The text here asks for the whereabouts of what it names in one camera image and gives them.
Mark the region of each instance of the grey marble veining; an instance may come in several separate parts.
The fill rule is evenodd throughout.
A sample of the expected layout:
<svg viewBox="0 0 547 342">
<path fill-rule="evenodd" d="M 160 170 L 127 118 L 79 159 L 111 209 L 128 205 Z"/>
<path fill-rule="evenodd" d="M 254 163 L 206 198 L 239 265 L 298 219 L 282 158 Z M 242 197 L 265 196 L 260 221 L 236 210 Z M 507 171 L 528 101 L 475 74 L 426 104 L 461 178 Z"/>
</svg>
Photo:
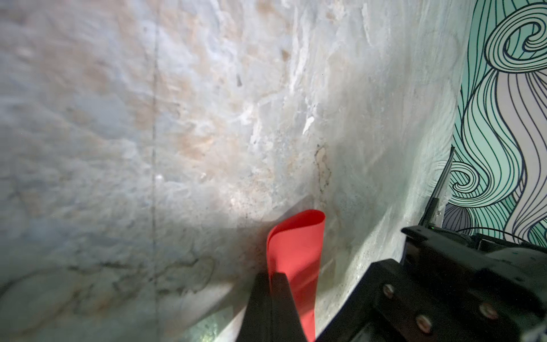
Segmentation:
<svg viewBox="0 0 547 342">
<path fill-rule="evenodd" d="M 231 341 L 327 214 L 319 333 L 447 159 L 471 1 L 0 3 L 0 340 Z"/>
</svg>

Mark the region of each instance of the white marble surface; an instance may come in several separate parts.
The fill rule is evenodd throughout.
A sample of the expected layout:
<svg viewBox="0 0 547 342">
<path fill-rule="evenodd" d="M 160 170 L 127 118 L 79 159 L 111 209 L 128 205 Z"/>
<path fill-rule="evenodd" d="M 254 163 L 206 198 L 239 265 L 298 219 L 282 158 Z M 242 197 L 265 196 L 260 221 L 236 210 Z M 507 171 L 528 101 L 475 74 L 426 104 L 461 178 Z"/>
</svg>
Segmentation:
<svg viewBox="0 0 547 342">
<path fill-rule="evenodd" d="M 470 17 L 470 0 L 0 2 L 0 340 L 233 340 L 267 232 L 307 208 L 328 217 L 319 332 L 419 219 Z"/>
</svg>

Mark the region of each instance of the teal wallpaper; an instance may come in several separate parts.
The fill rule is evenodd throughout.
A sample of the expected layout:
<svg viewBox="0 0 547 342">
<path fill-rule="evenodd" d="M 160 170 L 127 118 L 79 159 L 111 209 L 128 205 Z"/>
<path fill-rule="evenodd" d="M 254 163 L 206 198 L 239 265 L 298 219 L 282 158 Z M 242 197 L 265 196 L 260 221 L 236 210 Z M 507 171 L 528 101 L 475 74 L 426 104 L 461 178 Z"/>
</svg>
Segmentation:
<svg viewBox="0 0 547 342">
<path fill-rule="evenodd" d="M 547 3 L 478 0 L 443 227 L 547 247 Z"/>
</svg>

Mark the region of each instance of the black cable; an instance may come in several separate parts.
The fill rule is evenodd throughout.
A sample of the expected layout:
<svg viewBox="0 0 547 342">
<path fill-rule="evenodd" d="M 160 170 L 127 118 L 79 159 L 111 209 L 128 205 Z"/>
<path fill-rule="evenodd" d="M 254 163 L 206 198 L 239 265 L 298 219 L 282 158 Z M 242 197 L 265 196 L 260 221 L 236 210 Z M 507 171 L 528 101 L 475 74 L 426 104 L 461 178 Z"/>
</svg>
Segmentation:
<svg viewBox="0 0 547 342">
<path fill-rule="evenodd" d="M 464 231 L 464 230 L 471 230 L 471 229 L 486 229 L 486 230 L 493 230 L 493 231 L 499 231 L 500 233 L 503 233 L 503 234 L 507 234 L 509 236 L 512 236 L 514 237 L 515 239 L 519 239 L 520 241 L 524 241 L 524 242 L 528 242 L 526 240 L 524 240 L 523 238 L 521 237 L 518 237 L 516 235 L 513 235 L 511 233 L 507 233 L 506 231 L 504 230 L 499 230 L 499 229 L 494 229 L 494 228 L 484 228 L 484 227 L 471 227 L 471 228 L 463 228 L 463 229 L 460 229 L 460 230 L 456 230 L 456 232 L 460 232 L 460 231 Z"/>
</svg>

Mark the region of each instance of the screw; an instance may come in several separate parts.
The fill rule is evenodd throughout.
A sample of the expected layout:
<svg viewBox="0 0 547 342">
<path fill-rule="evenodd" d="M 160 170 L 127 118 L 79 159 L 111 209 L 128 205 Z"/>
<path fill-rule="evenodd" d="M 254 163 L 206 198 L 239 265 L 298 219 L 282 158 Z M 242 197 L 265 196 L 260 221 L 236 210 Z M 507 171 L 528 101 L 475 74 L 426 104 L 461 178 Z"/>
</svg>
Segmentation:
<svg viewBox="0 0 547 342">
<path fill-rule="evenodd" d="M 395 288 L 391 284 L 385 284 L 383 286 L 383 293 L 387 298 L 392 299 L 395 293 Z"/>
<path fill-rule="evenodd" d="M 489 303 L 482 303 L 479 307 L 480 313 L 490 320 L 498 319 L 498 312 Z"/>
<path fill-rule="evenodd" d="M 431 333 L 431 320 L 429 320 L 429 317 L 424 315 L 416 316 L 416 324 L 418 325 L 418 328 L 422 331 L 422 333 Z"/>
</svg>

